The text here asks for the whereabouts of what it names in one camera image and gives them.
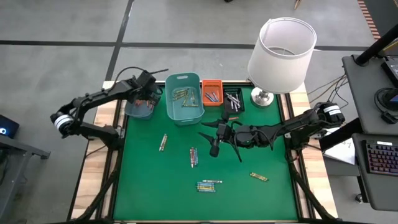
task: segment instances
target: lamp base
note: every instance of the lamp base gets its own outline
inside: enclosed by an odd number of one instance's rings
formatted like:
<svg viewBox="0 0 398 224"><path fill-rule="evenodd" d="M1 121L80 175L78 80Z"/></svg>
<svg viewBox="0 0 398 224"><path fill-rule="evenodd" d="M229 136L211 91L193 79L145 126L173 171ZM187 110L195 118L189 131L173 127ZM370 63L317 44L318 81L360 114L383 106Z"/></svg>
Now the lamp base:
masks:
<svg viewBox="0 0 398 224"><path fill-rule="evenodd" d="M274 94L255 87L251 92L251 103L258 108L268 107L274 101Z"/></svg>

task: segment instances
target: teal plastic basket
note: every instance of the teal plastic basket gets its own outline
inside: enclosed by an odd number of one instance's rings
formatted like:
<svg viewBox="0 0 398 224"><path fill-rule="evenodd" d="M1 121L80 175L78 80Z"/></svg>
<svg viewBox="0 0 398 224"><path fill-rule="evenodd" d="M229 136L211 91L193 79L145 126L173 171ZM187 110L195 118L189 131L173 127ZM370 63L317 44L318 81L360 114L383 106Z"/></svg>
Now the teal plastic basket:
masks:
<svg viewBox="0 0 398 224"><path fill-rule="evenodd" d="M199 76L195 73L171 75L166 78L165 86L167 115L169 118L179 126L200 122L205 109L203 108L203 102L201 100ZM174 100L174 92L186 88L189 89L189 96L191 96L191 91L193 91L195 95L195 104L198 105L197 107L182 106L184 98ZM193 104L190 97L188 97L186 104Z"/></svg>

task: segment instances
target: wooden table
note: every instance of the wooden table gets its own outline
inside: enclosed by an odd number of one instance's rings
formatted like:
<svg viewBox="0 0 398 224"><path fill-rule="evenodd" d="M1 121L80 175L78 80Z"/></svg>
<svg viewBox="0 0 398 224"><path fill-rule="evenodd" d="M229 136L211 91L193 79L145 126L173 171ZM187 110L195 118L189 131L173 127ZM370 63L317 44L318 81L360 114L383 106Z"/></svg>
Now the wooden table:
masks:
<svg viewBox="0 0 398 224"><path fill-rule="evenodd" d="M103 88L109 88L113 84L113 81L106 81L103 84ZM285 95L281 96L283 111L286 118L289 117L287 98ZM304 111L310 109L310 103L308 102L307 91L303 84L297 90L290 93L290 98L293 107L293 113L295 116L302 114ZM112 125L113 119L116 112L116 101L109 102L107 104L98 107L94 124L97 126L104 126L105 124ZM119 114L118 124L122 126L124 119L124 105L123 102ZM318 141L311 141L310 144L319 146ZM87 154L94 151L95 149L103 146L100 140L90 141L88 144ZM70 211L70 218L79 217L87 208L87 206L93 201L96 194L100 190L101 180L103 178L104 165L106 160L107 149L104 148L89 157L87 157L83 163L81 176L77 182L78 188L76 189L75 199L72 201L73 207ZM113 152L113 160L111 170L113 169L117 152ZM303 160L305 164L305 170L307 172L308 183L311 191L314 193L319 202L326 208L326 210L337 217L337 211L333 195L330 188L328 175L326 173L325 164L321 151L311 147L307 147L303 150ZM297 170L300 169L298 163L296 163ZM299 188L300 201L302 204L303 217L309 217L307 210L307 200L304 193ZM104 199L103 216L105 217L108 212L110 191Z"/></svg>

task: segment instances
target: green table mat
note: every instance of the green table mat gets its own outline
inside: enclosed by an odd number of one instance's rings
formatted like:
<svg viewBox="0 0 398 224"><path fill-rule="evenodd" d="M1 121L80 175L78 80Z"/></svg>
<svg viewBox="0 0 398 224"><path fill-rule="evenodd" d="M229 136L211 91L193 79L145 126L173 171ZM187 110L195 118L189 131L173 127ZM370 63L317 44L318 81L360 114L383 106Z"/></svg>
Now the green table mat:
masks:
<svg viewBox="0 0 398 224"><path fill-rule="evenodd" d="M276 100L266 109L256 108L250 102L251 90L242 87L246 111L238 121L279 123ZM216 129L200 123L174 125L165 102L163 95L150 120L128 120L115 220L297 220L283 138L277 138L274 151L239 148L242 163L226 143L220 144L220 154L214 158L209 142L197 133L215 136ZM202 122L221 118L222 110L223 106L205 107ZM166 147L160 152L165 133ZM198 149L198 166L193 169L192 146ZM250 177L250 172L269 181ZM216 193L197 192L196 182L205 179L223 183L216 184Z"/></svg>

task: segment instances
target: white paper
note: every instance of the white paper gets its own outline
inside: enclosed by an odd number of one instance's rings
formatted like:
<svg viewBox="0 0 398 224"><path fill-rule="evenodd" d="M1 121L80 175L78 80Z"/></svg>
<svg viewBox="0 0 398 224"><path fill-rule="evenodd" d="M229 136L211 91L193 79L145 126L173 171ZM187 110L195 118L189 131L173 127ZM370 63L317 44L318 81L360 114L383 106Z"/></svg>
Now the white paper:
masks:
<svg viewBox="0 0 398 224"><path fill-rule="evenodd" d="M329 135L337 129L339 128L327 129L328 133L326 135ZM342 143L333 146L332 148L326 150L323 155L332 159L337 159L339 161L355 165L355 147L353 139L347 139Z"/></svg>

